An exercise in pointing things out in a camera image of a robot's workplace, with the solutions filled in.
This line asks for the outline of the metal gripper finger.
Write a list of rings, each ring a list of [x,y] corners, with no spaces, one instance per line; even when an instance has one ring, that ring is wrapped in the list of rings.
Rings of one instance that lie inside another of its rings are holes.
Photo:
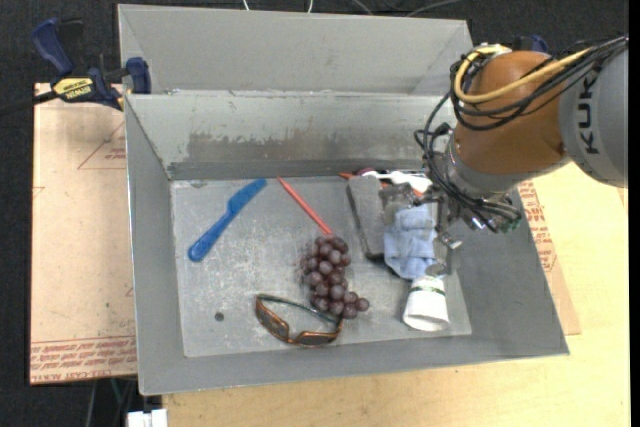
[[[398,210],[411,208],[419,200],[411,187],[385,187],[379,192],[385,217],[394,217]]]
[[[429,260],[425,273],[430,276],[450,275],[459,265],[459,251],[463,242],[458,239],[436,238],[434,256]]]

